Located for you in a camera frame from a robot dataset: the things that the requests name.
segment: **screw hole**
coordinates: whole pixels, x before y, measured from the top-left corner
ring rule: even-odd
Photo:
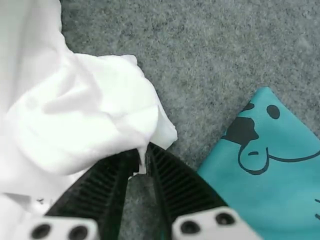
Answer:
[[[228,213],[220,213],[215,217],[215,220],[220,225],[231,225],[235,223],[235,219]]]
[[[185,221],[181,225],[181,232],[184,234],[196,234],[200,232],[200,227],[194,221]]]
[[[88,235],[88,229],[85,226],[74,227],[69,233],[70,240],[84,240]]]
[[[50,232],[50,225],[49,224],[42,224],[37,226],[35,229],[33,229],[31,233],[31,237],[33,239],[43,239],[46,237]]]

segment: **teal fabric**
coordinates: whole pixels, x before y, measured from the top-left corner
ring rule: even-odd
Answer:
[[[264,87],[198,173],[264,239],[315,240],[320,239],[319,155],[319,139]]]

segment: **carpet floor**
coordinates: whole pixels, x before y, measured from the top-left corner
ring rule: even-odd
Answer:
[[[76,53],[133,54],[153,83],[178,141],[201,164],[257,88],[269,86],[320,136],[317,0],[61,0]],[[151,240],[160,215],[152,180],[128,184],[120,240]]]

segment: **white cloth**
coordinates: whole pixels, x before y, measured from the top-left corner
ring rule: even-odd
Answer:
[[[73,53],[61,27],[59,0],[0,0],[1,193],[55,200],[99,159],[135,148],[144,173],[148,143],[177,139],[133,55]]]

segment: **ridged rubber pad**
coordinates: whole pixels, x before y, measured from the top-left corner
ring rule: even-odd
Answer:
[[[177,217],[227,206],[210,185],[176,156],[153,143],[149,144],[148,154],[165,239],[171,239]]]
[[[118,239],[128,178],[139,171],[139,162],[136,149],[98,161],[46,215],[93,219],[100,239]]]

